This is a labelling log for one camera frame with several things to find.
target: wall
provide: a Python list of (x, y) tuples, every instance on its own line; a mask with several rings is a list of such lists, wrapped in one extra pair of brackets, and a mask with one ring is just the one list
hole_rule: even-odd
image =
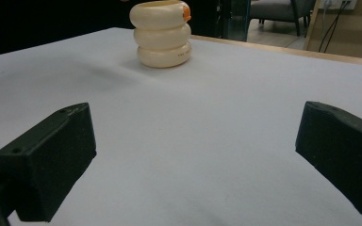
[[(320, 0), (317, 0), (313, 13), (313, 21), (307, 34), (304, 48), (309, 51), (319, 51), (322, 39), (322, 14), (317, 10)], [(325, 27), (328, 28), (337, 16), (337, 10), (327, 10)], [(345, 10), (339, 17), (337, 28), (327, 52), (328, 54), (362, 57), (362, 0), (357, 0), (354, 10)]]

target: dark background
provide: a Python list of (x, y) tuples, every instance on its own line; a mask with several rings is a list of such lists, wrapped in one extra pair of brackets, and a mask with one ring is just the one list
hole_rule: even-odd
[[(223, 0), (185, 0), (192, 34), (219, 37), (217, 5)], [(91, 32), (133, 29), (129, 11), (148, 0), (0, 0), (0, 54)]]

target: table edge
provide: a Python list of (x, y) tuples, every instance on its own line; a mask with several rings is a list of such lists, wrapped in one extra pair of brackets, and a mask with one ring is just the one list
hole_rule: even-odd
[(311, 52), (311, 51), (306, 51), (306, 50), (288, 49), (288, 48), (277, 47), (277, 46), (255, 44), (255, 43), (249, 43), (249, 42), (243, 42), (243, 41), (237, 41), (237, 40), (223, 40), (223, 39), (197, 36), (197, 35), (192, 35), (191, 38), (193, 40), (207, 40), (207, 41), (213, 41), (213, 42), (217, 42), (217, 43), (231, 44), (231, 45), (237, 45), (237, 46), (241, 46), (241, 47), (255, 48), (255, 49), (273, 51), (273, 52), (290, 54), (290, 55), (295, 55), (295, 56), (320, 58), (320, 59), (327, 59), (327, 60), (362, 65), (362, 58), (353, 57), (353, 56), (331, 55), (331, 54), (317, 53), (317, 52)]

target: electrical cable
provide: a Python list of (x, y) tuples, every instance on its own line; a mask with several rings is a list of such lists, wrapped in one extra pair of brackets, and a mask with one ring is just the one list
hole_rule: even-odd
[[(321, 44), (320, 44), (320, 48), (319, 48), (319, 52), (321, 52), (322, 45), (324, 44), (325, 39), (326, 39), (328, 33), (330, 32), (330, 30), (331, 30), (332, 28), (334, 28), (333, 31), (332, 31), (332, 34), (334, 34), (335, 28), (337, 27), (337, 21), (338, 21), (338, 19), (339, 19), (339, 16), (340, 16), (340, 14), (342, 13), (342, 11), (346, 8), (346, 6), (348, 6), (349, 3), (350, 3), (350, 2), (346, 1), (345, 4), (342, 4), (342, 5), (340, 6), (339, 12), (338, 12), (338, 14), (337, 14), (337, 17), (336, 17), (335, 20), (331, 23), (331, 25), (330, 25), (330, 27), (328, 28), (327, 32), (326, 32), (325, 35), (322, 37)], [(331, 41), (331, 38), (332, 38), (332, 36), (331, 36), (330, 39), (328, 40), (326, 47), (328, 47), (328, 44), (329, 44), (329, 42)]]
[(322, 13), (322, 25), (321, 25), (321, 30), (322, 30), (322, 33), (321, 33), (321, 38), (323, 39), (324, 36), (325, 36), (325, 14), (326, 14), (326, 11), (327, 9), (329, 9), (331, 7), (331, 0), (325, 0), (324, 2), (324, 11)]
[[(349, 4), (349, 2), (346, 1), (346, 2), (345, 2), (345, 5), (344, 5), (344, 6), (341, 6), (341, 10), (339, 11), (339, 14), (337, 15), (338, 18), (339, 18), (339, 15), (342, 13), (342, 11), (346, 8), (346, 6), (348, 6), (348, 4)], [(335, 28), (337, 27), (337, 22), (338, 22), (338, 20), (335, 22), (334, 29), (333, 29), (332, 32), (331, 32), (330, 38), (329, 38), (329, 40), (328, 40), (328, 42), (327, 42), (327, 45), (325, 46), (324, 53), (327, 52), (328, 45), (330, 44), (331, 39), (332, 39), (332, 37), (334, 36), (334, 31), (335, 31)]]

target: floor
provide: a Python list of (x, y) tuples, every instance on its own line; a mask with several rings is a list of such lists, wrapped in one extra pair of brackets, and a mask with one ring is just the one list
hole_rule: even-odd
[(300, 37), (296, 35), (294, 23), (265, 21), (264, 24), (260, 24), (258, 20), (252, 20), (247, 42), (302, 50), (306, 30), (303, 20)]

